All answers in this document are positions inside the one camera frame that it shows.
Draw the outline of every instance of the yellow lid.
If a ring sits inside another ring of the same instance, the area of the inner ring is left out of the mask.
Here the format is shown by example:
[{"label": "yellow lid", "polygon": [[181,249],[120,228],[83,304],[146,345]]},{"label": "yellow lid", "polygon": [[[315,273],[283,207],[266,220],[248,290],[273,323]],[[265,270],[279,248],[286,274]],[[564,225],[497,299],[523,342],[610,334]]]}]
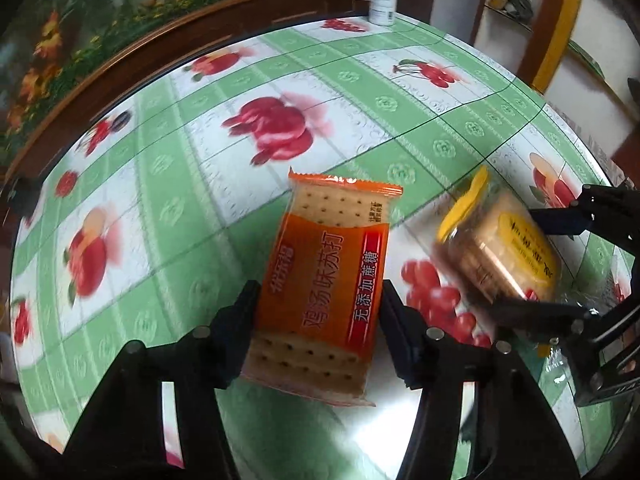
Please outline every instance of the yellow lid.
[{"label": "yellow lid", "polygon": [[471,181],[469,191],[457,200],[442,220],[442,223],[438,228],[438,240],[440,243],[443,243],[451,234],[453,229],[455,229],[460,222],[464,221],[466,217],[469,216],[469,213],[471,213],[473,208],[478,204],[482,192],[488,183],[489,171],[486,166],[480,166],[480,169]]}]

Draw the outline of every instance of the yellow label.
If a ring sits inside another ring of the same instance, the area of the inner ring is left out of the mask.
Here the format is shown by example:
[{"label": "yellow label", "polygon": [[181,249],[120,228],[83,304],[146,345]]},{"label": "yellow label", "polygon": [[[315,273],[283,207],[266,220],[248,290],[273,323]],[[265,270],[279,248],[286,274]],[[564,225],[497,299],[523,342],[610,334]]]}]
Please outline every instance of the yellow label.
[{"label": "yellow label", "polygon": [[502,213],[498,218],[498,234],[521,270],[537,282],[550,285],[555,281],[557,269],[552,248],[535,225],[520,215]]}]

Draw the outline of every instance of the plastic food container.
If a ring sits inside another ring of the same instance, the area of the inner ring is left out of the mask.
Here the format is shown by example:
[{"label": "plastic food container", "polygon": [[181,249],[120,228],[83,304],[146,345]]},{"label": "plastic food container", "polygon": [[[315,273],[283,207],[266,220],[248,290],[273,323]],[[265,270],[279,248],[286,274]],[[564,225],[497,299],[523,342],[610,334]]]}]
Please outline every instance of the plastic food container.
[{"label": "plastic food container", "polygon": [[450,262],[491,302],[551,301],[560,260],[527,209],[482,166],[438,230]]}]

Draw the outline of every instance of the red fruit print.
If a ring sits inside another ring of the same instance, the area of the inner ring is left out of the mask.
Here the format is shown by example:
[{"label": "red fruit print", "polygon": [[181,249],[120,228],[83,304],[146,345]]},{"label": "red fruit print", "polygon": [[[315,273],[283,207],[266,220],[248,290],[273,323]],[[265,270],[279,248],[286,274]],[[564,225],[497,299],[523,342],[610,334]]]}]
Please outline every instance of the red fruit print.
[{"label": "red fruit print", "polygon": [[443,81],[446,81],[447,83],[455,83],[456,80],[455,78],[446,70],[440,70],[440,79],[442,79]]},{"label": "red fruit print", "polygon": [[460,303],[460,291],[454,286],[437,286],[429,291],[429,303],[432,310],[454,312]]},{"label": "red fruit print", "polygon": [[[238,115],[222,123],[223,127],[230,128],[231,136],[252,135],[258,149],[251,160],[253,166],[260,166],[269,160],[291,160],[305,153],[314,142],[310,128],[318,128],[320,135],[326,129],[320,117],[322,110],[306,116],[297,106],[285,105],[283,99],[254,99],[242,106]],[[296,96],[294,102],[301,100],[310,99]]]},{"label": "red fruit print", "polygon": [[405,304],[418,310],[427,325],[444,330],[463,344],[491,346],[490,339],[484,334],[473,337],[478,324],[473,313],[456,314],[462,299],[460,291],[451,285],[441,285],[438,270],[429,260],[407,260],[400,275],[411,286]]},{"label": "red fruit print", "polygon": [[254,122],[262,114],[268,113],[272,108],[284,107],[284,103],[275,97],[258,97],[240,108],[240,113],[222,123],[223,128],[248,124]]},{"label": "red fruit print", "polygon": [[69,245],[68,268],[80,297],[92,295],[97,289],[107,264],[107,247],[101,237],[89,243],[84,242],[85,234],[80,229]]},{"label": "red fruit print", "polygon": [[619,283],[613,284],[613,295],[616,297],[618,303],[622,303],[625,299],[625,295],[622,293]]},{"label": "red fruit print", "polygon": [[78,176],[77,171],[65,171],[56,184],[55,196],[62,197],[69,195],[78,182]]},{"label": "red fruit print", "polygon": [[254,166],[260,166],[268,160],[291,160],[292,158],[305,153],[314,142],[314,138],[309,130],[305,130],[301,136],[291,141],[286,146],[266,149],[259,152],[251,160]]},{"label": "red fruit print", "polygon": [[460,81],[459,77],[445,68],[416,59],[403,59],[398,65],[394,66],[393,71],[395,73],[403,72],[412,76],[421,76],[440,88],[449,88],[449,85]]},{"label": "red fruit print", "polygon": [[201,75],[214,75],[231,68],[238,61],[240,61],[240,55],[236,52],[229,52],[217,57],[202,56],[191,65],[191,71]]},{"label": "red fruit print", "polygon": [[444,330],[444,332],[450,335],[451,332],[453,332],[455,319],[455,316],[450,316],[442,310],[432,308],[427,314],[426,322],[427,325]]},{"label": "red fruit print", "polygon": [[533,183],[531,192],[539,202],[553,208],[569,207],[575,200],[574,192],[567,183],[560,178],[557,171],[539,154],[529,154],[533,163]]},{"label": "red fruit print", "polygon": [[31,319],[27,309],[27,300],[21,298],[17,301],[18,315],[15,317],[14,322],[14,342],[18,346],[22,346],[24,340],[27,339],[31,333]]},{"label": "red fruit print", "polygon": [[95,139],[95,142],[100,143],[107,138],[110,131],[110,121],[108,121],[107,119],[102,119],[95,125],[95,133],[92,135],[92,139]]},{"label": "red fruit print", "polygon": [[466,332],[467,335],[471,335],[473,329],[476,327],[476,316],[471,312],[463,312],[456,317],[456,326]]},{"label": "red fruit print", "polygon": [[567,184],[562,180],[556,180],[556,183],[554,184],[554,193],[556,194],[556,198],[562,204],[562,207],[569,207],[569,204],[575,200],[575,196],[569,189],[569,186],[567,186]]},{"label": "red fruit print", "polygon": [[429,260],[418,262],[415,267],[415,285],[425,292],[440,286],[440,277],[435,266]]},{"label": "red fruit print", "polygon": [[536,168],[533,168],[533,183],[536,184],[536,187],[540,190],[545,189],[545,176],[540,173]]},{"label": "red fruit print", "polygon": [[420,310],[423,303],[422,299],[422,292],[419,289],[410,288],[409,292],[406,294],[406,301],[404,304],[406,306],[413,307],[415,310]]},{"label": "red fruit print", "polygon": [[326,20],[322,28],[332,28],[333,30],[345,30],[347,32],[366,32],[366,28],[354,23],[345,22],[339,19]]},{"label": "red fruit print", "polygon": [[415,271],[418,266],[418,262],[416,260],[407,260],[402,265],[402,269],[400,270],[400,276],[402,276],[402,280],[409,285],[415,285]]},{"label": "red fruit print", "polygon": [[440,88],[449,88],[449,83],[439,77],[432,77],[431,79],[429,79],[429,81]]},{"label": "red fruit print", "polygon": [[287,146],[306,130],[305,117],[293,106],[272,108],[252,124],[258,150]]},{"label": "red fruit print", "polygon": [[487,334],[479,334],[474,338],[474,346],[480,348],[491,348],[491,339]]}]

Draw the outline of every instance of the plastic bag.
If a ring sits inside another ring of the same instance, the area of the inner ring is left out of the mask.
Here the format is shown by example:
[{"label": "plastic bag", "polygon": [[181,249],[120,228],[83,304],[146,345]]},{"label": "plastic bag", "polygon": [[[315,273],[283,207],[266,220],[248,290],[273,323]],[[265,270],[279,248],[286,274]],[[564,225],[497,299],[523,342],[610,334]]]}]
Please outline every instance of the plastic bag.
[{"label": "plastic bag", "polygon": [[489,301],[499,296],[552,301],[561,270],[556,250],[509,190],[485,166],[438,230],[449,261]]},{"label": "plastic bag", "polygon": [[338,406],[370,405],[390,202],[402,188],[289,171],[244,377]]}]

